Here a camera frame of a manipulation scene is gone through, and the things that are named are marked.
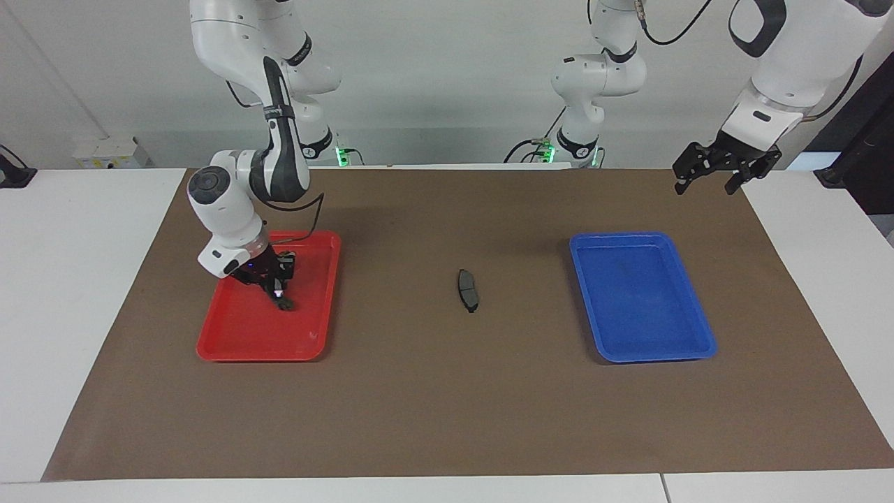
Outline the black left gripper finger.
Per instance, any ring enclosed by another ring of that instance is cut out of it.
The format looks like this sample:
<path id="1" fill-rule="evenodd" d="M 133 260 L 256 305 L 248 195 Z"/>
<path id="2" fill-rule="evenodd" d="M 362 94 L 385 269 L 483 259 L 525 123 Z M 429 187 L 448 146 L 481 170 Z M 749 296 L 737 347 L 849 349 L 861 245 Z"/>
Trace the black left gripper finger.
<path id="1" fill-rule="evenodd" d="M 691 182 L 699 178 L 701 172 L 700 162 L 675 162 L 673 172 L 676 177 L 675 191 L 682 195 L 689 188 Z"/>
<path id="2" fill-rule="evenodd" d="M 748 163 L 741 163 L 733 170 L 733 175 L 724 185 L 724 190 L 727 195 L 731 196 L 735 194 L 743 184 L 749 182 L 752 178 L 751 168 Z"/>

